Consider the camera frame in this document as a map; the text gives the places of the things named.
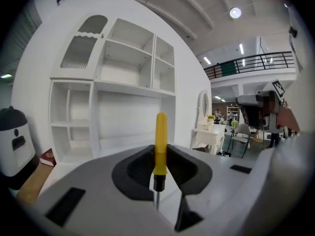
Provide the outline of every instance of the wooden floor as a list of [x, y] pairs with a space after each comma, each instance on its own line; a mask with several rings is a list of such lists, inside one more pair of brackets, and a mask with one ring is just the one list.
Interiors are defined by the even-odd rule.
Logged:
[[25, 204], [33, 204], [52, 170], [53, 167], [40, 163], [33, 174], [23, 184], [16, 198]]

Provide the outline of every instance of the yellow screwdriver handle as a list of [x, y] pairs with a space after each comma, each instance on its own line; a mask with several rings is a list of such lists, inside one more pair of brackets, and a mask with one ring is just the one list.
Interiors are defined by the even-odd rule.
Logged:
[[153, 170], [154, 175], [164, 176], [166, 170], [166, 147], [167, 147], [167, 115], [158, 113], [156, 127], [156, 146], [155, 146], [155, 161], [156, 166]]

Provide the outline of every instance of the book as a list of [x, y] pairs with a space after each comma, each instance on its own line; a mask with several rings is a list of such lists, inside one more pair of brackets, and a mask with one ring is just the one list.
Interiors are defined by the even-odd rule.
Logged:
[[54, 167], [56, 165], [56, 160], [53, 154], [52, 149], [50, 148], [45, 153], [43, 153], [39, 160], [41, 163]]

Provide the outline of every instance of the screwdriver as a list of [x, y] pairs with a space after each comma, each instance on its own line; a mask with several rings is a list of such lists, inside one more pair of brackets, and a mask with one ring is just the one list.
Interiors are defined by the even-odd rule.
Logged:
[[158, 113], [156, 126], [155, 167], [153, 189], [157, 192], [156, 209], [159, 207], [160, 193], [165, 188], [167, 147], [167, 115]]

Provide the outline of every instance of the white table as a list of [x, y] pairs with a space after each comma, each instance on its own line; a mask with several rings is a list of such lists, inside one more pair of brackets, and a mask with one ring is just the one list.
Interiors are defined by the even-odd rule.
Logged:
[[224, 130], [225, 125], [221, 124], [214, 124], [211, 130], [195, 128], [194, 131], [197, 132], [197, 134], [192, 148], [197, 148], [199, 143], [208, 144], [211, 148], [210, 153], [214, 155], [217, 154], [219, 151], [222, 151]]

